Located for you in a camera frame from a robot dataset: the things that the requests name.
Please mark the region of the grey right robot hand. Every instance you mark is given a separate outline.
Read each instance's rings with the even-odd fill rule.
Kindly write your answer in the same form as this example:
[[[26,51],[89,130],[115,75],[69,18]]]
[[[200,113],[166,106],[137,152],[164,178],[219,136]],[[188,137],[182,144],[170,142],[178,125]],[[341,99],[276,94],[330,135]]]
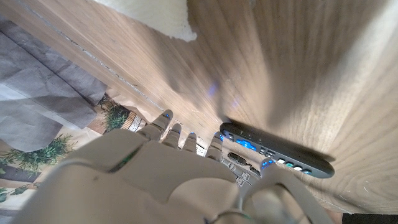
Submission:
[[[164,111],[137,132],[116,129],[71,152],[54,167],[14,223],[330,223],[293,173],[312,164],[277,152],[258,172],[222,155],[225,131],[205,156],[195,134],[178,147],[181,127]]]

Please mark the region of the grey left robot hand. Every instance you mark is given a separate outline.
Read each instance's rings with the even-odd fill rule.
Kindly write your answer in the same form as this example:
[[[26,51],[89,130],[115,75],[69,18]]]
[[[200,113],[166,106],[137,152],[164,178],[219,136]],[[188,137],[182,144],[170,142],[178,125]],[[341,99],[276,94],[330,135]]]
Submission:
[[[238,187],[252,186],[261,178],[260,172],[255,167],[233,152],[227,153],[227,157],[222,157],[221,163],[236,176]]]

